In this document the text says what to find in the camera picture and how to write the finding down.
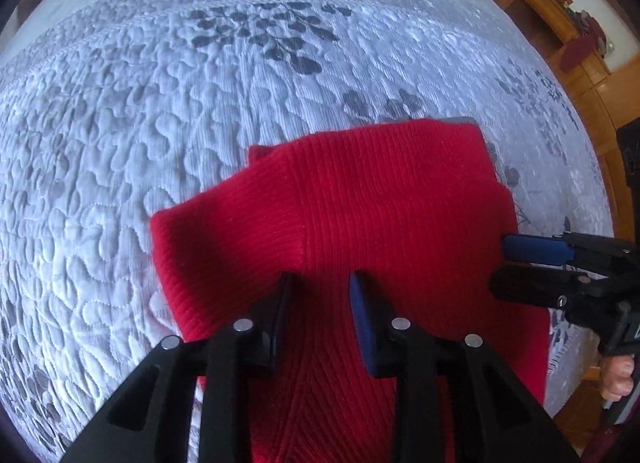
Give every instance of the silver screw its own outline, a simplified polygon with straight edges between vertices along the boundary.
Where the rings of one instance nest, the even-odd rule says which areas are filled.
[[[482,337],[471,333],[465,337],[465,344],[470,348],[479,348],[482,345]]]
[[[629,313],[631,311],[631,304],[626,300],[621,300],[618,303],[618,311],[620,313]]]
[[[396,317],[391,321],[391,327],[393,329],[404,331],[405,329],[411,328],[411,321],[404,317]]]
[[[254,321],[250,318],[239,318],[234,322],[234,329],[238,333],[249,331],[254,327]]]
[[[162,346],[162,349],[175,349],[180,345],[180,337],[177,337],[176,335],[169,335],[162,339],[160,345]]]

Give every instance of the bed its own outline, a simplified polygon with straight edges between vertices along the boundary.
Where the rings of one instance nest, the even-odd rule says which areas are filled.
[[[98,0],[4,61],[0,108],[0,402],[43,462],[176,332],[149,216],[252,144],[463,117],[521,232],[612,235],[578,115],[491,0]],[[555,414],[595,339],[551,324]]]

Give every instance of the human hand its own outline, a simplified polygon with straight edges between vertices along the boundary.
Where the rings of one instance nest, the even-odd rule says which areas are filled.
[[[600,394],[609,401],[619,401],[629,395],[634,387],[631,374],[634,372],[634,359],[631,356],[602,359],[600,364]]]

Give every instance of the wooden desk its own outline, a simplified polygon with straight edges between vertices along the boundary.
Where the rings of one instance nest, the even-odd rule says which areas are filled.
[[[598,157],[615,235],[634,239],[631,192],[625,182],[616,129],[640,117],[640,55],[631,66],[612,74],[594,52],[580,66],[563,72],[559,64],[565,46],[580,35],[564,8],[556,0],[494,2],[542,55],[574,103]]]

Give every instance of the quilted bedspread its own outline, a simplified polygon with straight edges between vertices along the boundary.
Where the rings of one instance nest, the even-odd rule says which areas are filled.
[[[252,144],[465,117],[522,232],[611,234],[582,123],[490,0],[101,0],[0,68],[0,110],[0,400],[43,461],[176,331],[149,216]],[[593,348],[553,326],[552,413]]]

